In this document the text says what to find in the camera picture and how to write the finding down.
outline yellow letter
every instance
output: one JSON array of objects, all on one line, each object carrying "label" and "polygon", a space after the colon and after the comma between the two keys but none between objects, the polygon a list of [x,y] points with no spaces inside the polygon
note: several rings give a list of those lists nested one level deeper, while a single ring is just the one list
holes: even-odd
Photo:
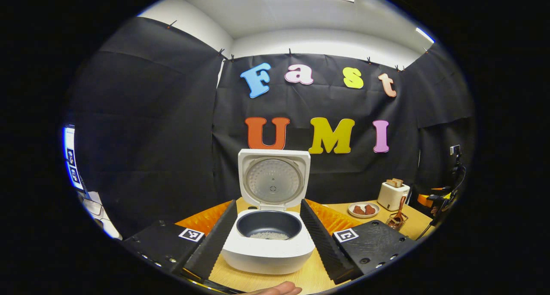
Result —
[{"label": "yellow letter", "polygon": [[351,137],[351,128],[355,125],[354,120],[342,119],[334,132],[332,132],[328,120],[324,117],[314,117],[311,119],[311,125],[314,126],[313,144],[308,150],[311,154],[321,154],[323,152],[321,141],[328,153],[332,151],[336,142],[338,142],[338,146],[334,148],[336,154],[351,152],[349,139]]},{"label": "yellow letter", "polygon": [[361,79],[361,72],[357,68],[346,67],[342,70],[344,74],[344,83],[347,87],[354,89],[361,89],[363,87],[363,79]]}]

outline orange letter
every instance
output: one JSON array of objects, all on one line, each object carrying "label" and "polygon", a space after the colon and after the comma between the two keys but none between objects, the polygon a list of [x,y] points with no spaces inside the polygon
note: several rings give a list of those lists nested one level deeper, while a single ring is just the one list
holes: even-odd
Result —
[{"label": "orange letter", "polygon": [[389,97],[397,96],[396,91],[391,89],[391,83],[393,83],[393,80],[391,78],[388,78],[388,74],[379,75],[379,79],[382,81],[384,91]]},{"label": "orange letter", "polygon": [[290,120],[286,117],[275,117],[271,120],[275,124],[275,143],[271,146],[263,144],[263,125],[267,120],[263,117],[249,117],[244,121],[248,125],[248,146],[251,149],[282,150],[287,140],[287,125]]}]

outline white plate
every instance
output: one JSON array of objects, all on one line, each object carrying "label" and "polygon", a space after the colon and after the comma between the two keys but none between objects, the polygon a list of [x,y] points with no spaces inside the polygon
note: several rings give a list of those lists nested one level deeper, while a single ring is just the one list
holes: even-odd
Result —
[{"label": "white plate", "polygon": [[[366,205],[371,205],[371,207],[373,207],[375,209],[375,213],[373,213],[371,215],[358,215],[357,213],[353,212],[353,208],[355,208],[355,206],[359,206],[359,207],[361,207],[362,210],[365,210]],[[370,218],[370,217],[373,217],[373,216],[377,215],[380,212],[380,207],[378,205],[376,205],[375,203],[370,203],[368,201],[360,201],[359,203],[352,203],[351,205],[349,205],[348,212],[349,212],[350,215],[352,215],[354,217]]]}]

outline wooden table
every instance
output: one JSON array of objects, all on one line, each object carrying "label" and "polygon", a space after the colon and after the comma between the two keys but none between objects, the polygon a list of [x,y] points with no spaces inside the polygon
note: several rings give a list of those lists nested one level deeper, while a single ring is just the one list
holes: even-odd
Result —
[{"label": "wooden table", "polygon": [[[366,223],[374,219],[378,219],[385,223],[391,213],[397,211],[388,211],[387,209],[380,208],[379,214],[375,215],[372,218],[355,218],[348,213],[348,206],[351,203],[333,203],[327,204],[326,207],[335,209],[338,212],[344,213],[351,218],[356,219],[361,223]],[[242,197],[237,199],[237,212],[248,209],[249,205],[246,203]],[[295,206],[287,209],[288,211],[300,212],[300,206]],[[401,234],[408,236],[409,238],[415,240],[422,231],[428,226],[432,221],[431,218],[427,217],[423,213],[418,212],[416,209],[409,207],[408,205],[403,206],[403,213],[409,217],[405,225],[399,231]],[[431,227],[424,236],[427,236],[433,227]],[[268,287],[273,287],[284,281],[291,281],[295,283],[296,286],[302,288],[300,295],[307,295],[312,293],[318,293],[325,291],[327,289],[332,289],[336,285],[328,277],[327,272],[324,269],[323,263],[319,256],[317,249],[313,251],[313,254],[305,262],[304,267],[299,271],[294,273],[289,273],[287,275],[261,275],[257,273],[250,273],[245,271],[240,271],[230,267],[226,261],[223,259],[222,255],[218,256],[218,260],[212,269],[212,273],[208,278],[215,283],[231,287],[233,289],[239,289],[244,292],[251,292],[257,289],[265,289]]]}]

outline black inner pot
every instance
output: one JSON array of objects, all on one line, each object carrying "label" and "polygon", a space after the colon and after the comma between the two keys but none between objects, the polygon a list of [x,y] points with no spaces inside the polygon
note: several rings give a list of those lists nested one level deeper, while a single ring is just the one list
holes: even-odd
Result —
[{"label": "black inner pot", "polygon": [[266,240],[289,240],[302,230],[295,216],[271,210],[246,213],[237,221],[237,230],[245,237]]}]

